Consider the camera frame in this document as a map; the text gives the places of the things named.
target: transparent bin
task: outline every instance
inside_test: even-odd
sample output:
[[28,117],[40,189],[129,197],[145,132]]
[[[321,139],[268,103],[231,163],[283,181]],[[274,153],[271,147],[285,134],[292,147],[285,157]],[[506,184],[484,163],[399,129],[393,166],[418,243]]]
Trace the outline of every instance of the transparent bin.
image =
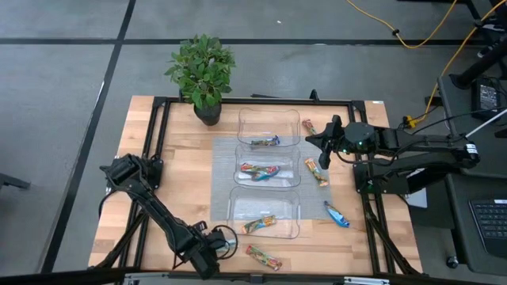
[[275,215],[276,224],[249,234],[267,238],[297,238],[300,220],[299,195],[294,191],[232,189],[227,211],[227,225],[243,235],[248,222]]
[[278,146],[299,143],[299,113],[296,110],[263,111],[243,108],[239,111],[238,140],[251,144],[253,140],[280,139]]
[[[301,153],[297,146],[289,147],[251,147],[245,144],[236,146],[236,166],[234,181],[241,185],[259,187],[295,187],[301,182],[299,159]],[[278,166],[278,173],[264,180],[253,180],[252,173],[241,170],[244,164],[256,166]]]

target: keyboard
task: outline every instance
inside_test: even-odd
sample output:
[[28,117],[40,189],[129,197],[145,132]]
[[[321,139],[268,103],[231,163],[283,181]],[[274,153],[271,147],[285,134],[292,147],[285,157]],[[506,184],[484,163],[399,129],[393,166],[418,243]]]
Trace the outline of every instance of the keyboard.
[[472,200],[470,208],[484,249],[507,258],[507,199]]

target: wooden table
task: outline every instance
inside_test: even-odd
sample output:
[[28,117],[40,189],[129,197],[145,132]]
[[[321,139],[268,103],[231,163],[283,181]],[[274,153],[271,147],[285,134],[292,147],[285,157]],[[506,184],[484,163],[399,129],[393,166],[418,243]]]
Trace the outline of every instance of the wooden table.
[[[153,97],[132,98],[120,140],[118,155],[141,155]],[[368,123],[388,126],[386,110],[381,101],[365,101]],[[245,105],[224,104],[220,122],[207,127],[196,118],[190,104],[172,103],[164,141],[162,159],[165,162],[158,198],[177,217],[189,225],[204,220],[209,227],[225,221],[210,221],[212,185],[212,141],[218,136],[235,137],[238,130],[238,112],[241,108],[263,108],[284,111],[295,109],[301,119],[311,118],[317,130],[323,130],[332,115],[341,117],[344,126],[349,122],[346,107],[309,105]],[[155,131],[152,150],[158,131]],[[307,135],[302,128],[301,135]],[[332,220],[302,220],[299,236],[295,239],[239,236],[238,252],[229,260],[220,261],[221,272],[269,272],[245,254],[248,245],[256,245],[283,261],[279,273],[344,275],[371,275],[368,239],[360,196],[356,193],[352,166],[332,157],[330,191],[333,205],[350,221],[351,227],[338,227]],[[421,262],[407,206],[395,195],[383,195],[389,234],[410,264],[421,272]],[[111,196],[104,205],[101,220],[90,255],[90,265],[102,261],[124,233],[131,200],[124,193]],[[383,247],[377,237],[381,268],[386,271]],[[137,237],[134,236],[128,263],[133,263]],[[173,263],[173,252],[166,236],[150,220],[143,256],[143,269],[167,270]],[[177,270],[193,271],[190,263]]]

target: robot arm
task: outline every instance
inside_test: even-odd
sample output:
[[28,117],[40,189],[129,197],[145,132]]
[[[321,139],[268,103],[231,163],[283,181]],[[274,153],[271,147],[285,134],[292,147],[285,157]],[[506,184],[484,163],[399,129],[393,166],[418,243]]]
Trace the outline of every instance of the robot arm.
[[[322,151],[318,162],[323,169],[329,168],[331,152],[342,161],[353,163],[358,192],[411,193],[447,173],[472,168],[480,161],[475,144],[463,137],[412,135],[367,123],[349,123],[342,127],[337,115],[324,132],[308,136],[306,140]],[[423,154],[398,158],[406,151]],[[366,154],[369,159],[346,161],[340,156],[341,152]],[[391,160],[373,158],[376,154],[391,157]]]
[[[306,141],[321,149],[318,160],[323,169],[329,168],[331,152],[347,154],[381,154],[395,158],[405,151],[438,153],[435,163],[456,168],[471,168],[479,162],[475,145],[465,139],[443,135],[411,135],[389,127],[374,127],[367,123],[349,123],[341,126],[340,116],[334,115],[321,134],[306,137]],[[372,162],[386,161],[376,159]]]
[[110,166],[101,166],[101,170],[113,191],[126,192],[162,228],[169,247],[182,263],[190,261],[203,279],[213,276],[219,272],[216,250],[226,245],[222,230],[216,227],[210,234],[203,234],[207,228],[204,221],[189,226],[174,217],[148,182],[156,173],[153,167],[150,160],[127,154]]

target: concrete floor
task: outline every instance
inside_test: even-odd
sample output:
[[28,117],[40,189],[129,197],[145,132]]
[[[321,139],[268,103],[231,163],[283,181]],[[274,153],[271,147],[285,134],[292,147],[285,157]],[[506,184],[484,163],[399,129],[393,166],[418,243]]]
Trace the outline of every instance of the concrete floor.
[[[358,6],[400,28],[405,38],[425,38],[448,5],[355,0]],[[0,38],[116,38],[128,0],[4,1]],[[480,11],[488,9],[477,2]],[[457,6],[437,39],[462,39],[473,25]],[[143,0],[134,8],[128,39],[191,37],[206,32],[229,39],[392,39],[381,24],[345,1]],[[425,109],[436,77],[457,47],[233,45],[238,67],[233,97],[252,93],[385,101],[392,126]],[[87,265],[97,228],[97,205],[104,195],[99,165],[116,153],[132,95],[177,94],[163,76],[176,45],[124,45],[97,126],[56,271]],[[477,58],[467,47],[452,66],[460,71]],[[0,172],[30,180],[32,188],[0,192],[0,276],[36,272],[57,207],[112,54],[112,45],[0,45]],[[438,110],[426,123],[438,120]],[[444,134],[444,125],[432,133]],[[507,283],[479,275],[465,265],[448,269],[449,232],[414,226],[423,268],[431,276]],[[147,280],[162,283],[164,280]],[[172,280],[171,283],[190,281]]]

